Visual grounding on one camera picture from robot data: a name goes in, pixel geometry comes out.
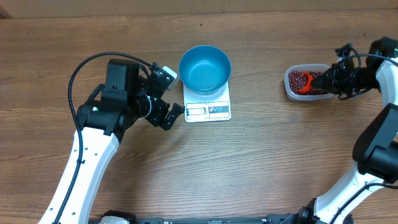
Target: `wood plank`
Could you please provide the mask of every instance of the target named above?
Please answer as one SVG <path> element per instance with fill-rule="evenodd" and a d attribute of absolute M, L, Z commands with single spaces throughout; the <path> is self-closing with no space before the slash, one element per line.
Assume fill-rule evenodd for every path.
<path fill-rule="evenodd" d="M 395 9 L 398 0 L 1 0 L 13 18 Z"/>
<path fill-rule="evenodd" d="M 104 175 L 91 217 L 109 209 L 165 218 L 297 212 L 351 165 L 354 142 L 382 103 L 377 91 L 293 103 L 284 72 L 331 64 L 334 49 L 347 42 L 367 52 L 383 35 L 397 38 L 397 19 L 396 10 L 380 10 L 0 21 L 0 222 L 36 223 L 50 203 L 75 130 L 67 84 L 82 60 L 120 51 L 178 71 L 183 53 L 204 44 L 232 62 L 232 120 L 180 118 L 167 132 L 135 124 Z M 78 74 L 75 107 L 104 82 L 110 58 Z M 182 84 L 164 100 L 183 103 Z M 355 222 L 396 223 L 397 198 L 397 191 L 380 190 L 353 212 Z"/>

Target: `white device with buttons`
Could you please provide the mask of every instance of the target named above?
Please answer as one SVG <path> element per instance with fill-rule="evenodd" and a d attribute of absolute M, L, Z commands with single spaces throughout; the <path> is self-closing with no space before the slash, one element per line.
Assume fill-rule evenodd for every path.
<path fill-rule="evenodd" d="M 185 121 L 188 123 L 229 121 L 231 101 L 228 83 L 211 95 L 193 93 L 184 85 Z"/>

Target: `bowl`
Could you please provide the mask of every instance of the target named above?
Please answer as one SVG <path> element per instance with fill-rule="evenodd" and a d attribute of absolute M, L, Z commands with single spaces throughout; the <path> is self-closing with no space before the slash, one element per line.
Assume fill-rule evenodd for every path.
<path fill-rule="evenodd" d="M 222 50 L 202 45 L 182 56 L 178 70 L 181 81 L 189 90 L 199 95 L 210 95 L 228 82 L 231 62 Z"/>
<path fill-rule="evenodd" d="M 285 73 L 285 89 L 286 95 L 289 100 L 292 101 L 312 101 L 312 100 L 324 100 L 333 96 L 332 93 L 322 95 L 298 95 L 292 91 L 289 84 L 289 73 L 292 71 L 298 72 L 324 72 L 330 68 L 329 65 L 325 64 L 303 64 L 291 66 Z"/>

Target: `clear plastic container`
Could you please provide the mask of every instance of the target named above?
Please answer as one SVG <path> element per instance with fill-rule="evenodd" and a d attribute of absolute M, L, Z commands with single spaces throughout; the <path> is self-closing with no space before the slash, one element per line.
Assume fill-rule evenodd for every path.
<path fill-rule="evenodd" d="M 324 100 L 333 96 L 332 93 L 322 95 L 298 95 L 295 94 L 290 88 L 289 84 L 289 73 L 292 71 L 298 72 L 324 72 L 330 68 L 329 65 L 325 64 L 303 64 L 291 66 L 285 73 L 285 89 L 287 98 L 292 101 L 310 101 L 310 100 Z"/>

